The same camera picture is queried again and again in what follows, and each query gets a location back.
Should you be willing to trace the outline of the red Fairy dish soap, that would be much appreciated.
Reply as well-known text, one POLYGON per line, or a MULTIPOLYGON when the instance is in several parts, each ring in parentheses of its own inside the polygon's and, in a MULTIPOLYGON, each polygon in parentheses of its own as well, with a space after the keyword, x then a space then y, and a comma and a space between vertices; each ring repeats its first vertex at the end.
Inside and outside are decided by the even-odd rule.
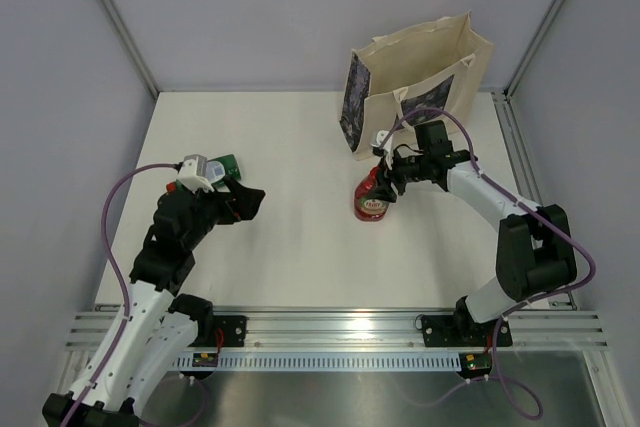
POLYGON ((373 167, 354 191, 353 210, 360 221, 381 221, 388 211, 389 202, 382 199, 384 192, 380 190, 379 172, 378 166, 373 167))

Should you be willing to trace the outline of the green bottle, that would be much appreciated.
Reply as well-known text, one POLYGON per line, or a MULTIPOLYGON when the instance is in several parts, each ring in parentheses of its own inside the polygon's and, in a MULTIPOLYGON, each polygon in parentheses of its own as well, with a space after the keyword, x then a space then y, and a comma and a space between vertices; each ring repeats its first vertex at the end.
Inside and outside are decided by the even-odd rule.
POLYGON ((234 154, 212 158, 206 163, 206 178, 214 189, 225 187, 225 177, 231 177, 236 181, 242 179, 241 170, 234 154))

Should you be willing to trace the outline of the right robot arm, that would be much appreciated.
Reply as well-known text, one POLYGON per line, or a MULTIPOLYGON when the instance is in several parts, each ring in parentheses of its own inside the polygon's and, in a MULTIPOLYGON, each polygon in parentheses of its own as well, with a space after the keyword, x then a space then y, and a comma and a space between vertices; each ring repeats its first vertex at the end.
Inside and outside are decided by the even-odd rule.
POLYGON ((392 133, 378 132, 372 142, 380 161, 363 200, 394 203, 410 183, 430 182, 472 207, 497 233, 495 275, 483 287, 460 298, 441 325, 423 319, 424 336, 445 343, 477 345, 491 335, 497 319, 520 302, 551 293, 577 278, 566 213, 557 205, 534 201, 491 184, 477 158, 457 150, 441 121, 416 128, 418 148, 402 156, 392 133))

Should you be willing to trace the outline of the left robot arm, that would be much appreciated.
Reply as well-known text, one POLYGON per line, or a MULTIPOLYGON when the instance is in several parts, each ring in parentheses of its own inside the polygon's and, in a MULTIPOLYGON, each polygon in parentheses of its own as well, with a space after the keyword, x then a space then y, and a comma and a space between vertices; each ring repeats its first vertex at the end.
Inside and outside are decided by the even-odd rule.
POLYGON ((180 289, 198 244, 216 226, 254 219, 266 196, 232 177, 224 184, 224 191, 191 191, 177 182, 158 199, 123 305, 68 392, 45 401, 47 425, 140 425, 151 394, 179 354, 216 338, 212 303, 180 289))

